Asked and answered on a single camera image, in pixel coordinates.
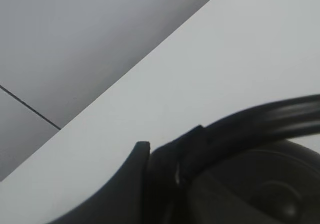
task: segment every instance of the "headphones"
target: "headphones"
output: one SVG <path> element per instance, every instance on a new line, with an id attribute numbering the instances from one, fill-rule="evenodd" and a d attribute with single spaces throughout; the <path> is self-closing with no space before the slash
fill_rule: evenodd
<path id="1" fill-rule="evenodd" d="M 285 139 L 320 132 L 320 95 L 197 126 L 150 155 L 137 142 L 91 198 L 51 224 L 320 223 L 320 155 Z"/>

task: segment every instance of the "black headphones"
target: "black headphones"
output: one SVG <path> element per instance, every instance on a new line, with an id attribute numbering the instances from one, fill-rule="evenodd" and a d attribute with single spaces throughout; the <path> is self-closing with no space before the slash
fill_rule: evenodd
<path id="1" fill-rule="evenodd" d="M 320 223 L 320 155 L 285 139 L 320 132 L 320 95 L 197 126 L 150 155 L 138 142 L 91 198 L 51 224 Z"/>

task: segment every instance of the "white table surface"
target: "white table surface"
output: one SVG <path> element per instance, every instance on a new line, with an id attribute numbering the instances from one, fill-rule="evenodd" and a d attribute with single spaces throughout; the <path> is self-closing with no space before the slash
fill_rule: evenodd
<path id="1" fill-rule="evenodd" d="M 152 149 L 253 105 L 320 93 L 320 0 L 211 0 L 0 184 L 1 224 L 43 224 Z M 319 137 L 301 143 L 320 151 Z"/>

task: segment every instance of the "headphone ear cup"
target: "headphone ear cup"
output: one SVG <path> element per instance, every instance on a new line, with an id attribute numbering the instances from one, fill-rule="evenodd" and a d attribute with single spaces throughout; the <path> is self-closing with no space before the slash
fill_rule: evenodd
<path id="1" fill-rule="evenodd" d="M 320 223 L 320 155 L 282 141 L 239 153 L 194 179 L 195 223 Z"/>

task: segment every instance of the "white desk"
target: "white desk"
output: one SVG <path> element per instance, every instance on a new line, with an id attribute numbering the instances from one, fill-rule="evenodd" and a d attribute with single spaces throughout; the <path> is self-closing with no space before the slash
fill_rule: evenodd
<path id="1" fill-rule="evenodd" d="M 0 184 L 0 223 L 42 224 L 69 211 L 138 140 L 154 149 L 240 109 L 320 93 L 319 6 L 210 1 Z"/>

